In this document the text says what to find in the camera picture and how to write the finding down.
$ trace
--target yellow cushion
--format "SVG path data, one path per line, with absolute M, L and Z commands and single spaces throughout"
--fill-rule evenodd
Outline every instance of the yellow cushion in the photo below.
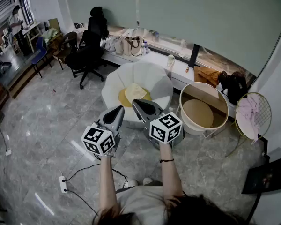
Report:
M 150 92 L 143 88 L 146 91 L 146 96 L 144 96 L 142 99 L 144 100 L 148 100 L 148 101 L 152 101 L 151 97 L 150 97 Z M 124 107 L 132 107 L 132 104 L 128 101 L 128 99 L 125 96 L 125 90 L 126 88 L 122 89 L 119 93 L 118 93 L 118 100 L 120 101 L 120 103 L 124 106 Z

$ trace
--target black bracelet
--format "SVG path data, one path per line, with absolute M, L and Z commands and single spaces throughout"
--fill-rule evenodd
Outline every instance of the black bracelet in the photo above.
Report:
M 160 160 L 159 163 L 162 163 L 162 162 L 172 162 L 172 161 L 174 161 L 174 159 L 172 159 L 172 160 Z

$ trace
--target white armchair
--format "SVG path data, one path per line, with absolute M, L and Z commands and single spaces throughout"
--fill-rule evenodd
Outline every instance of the white armchair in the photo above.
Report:
M 164 69 L 153 63 L 138 61 L 126 63 L 110 73 L 102 89 L 102 98 L 107 108 L 121 105 L 118 100 L 119 92 L 136 83 L 150 92 L 153 102 L 162 109 L 170 106 L 173 95 L 173 85 Z M 123 125 L 130 128 L 142 128 L 143 123 L 136 116 L 133 108 L 124 107 Z

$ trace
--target window blind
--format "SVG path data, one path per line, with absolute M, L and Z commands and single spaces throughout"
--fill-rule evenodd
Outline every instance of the window blind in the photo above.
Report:
M 102 7 L 108 25 L 136 27 L 135 0 L 67 0 L 67 2 L 74 23 L 88 23 L 91 9 Z
M 210 49 L 258 76 L 281 32 L 281 0 L 139 0 L 140 27 Z

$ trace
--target white cube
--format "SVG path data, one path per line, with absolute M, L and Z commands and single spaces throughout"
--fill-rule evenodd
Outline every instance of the white cube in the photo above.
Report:
M 150 122 L 150 137 L 162 143 L 169 143 L 179 136 L 182 128 L 182 121 L 170 112 L 163 117 Z
M 87 126 L 82 137 L 82 143 L 87 151 L 104 156 L 114 145 L 116 145 L 111 131 L 96 128 L 95 123 Z

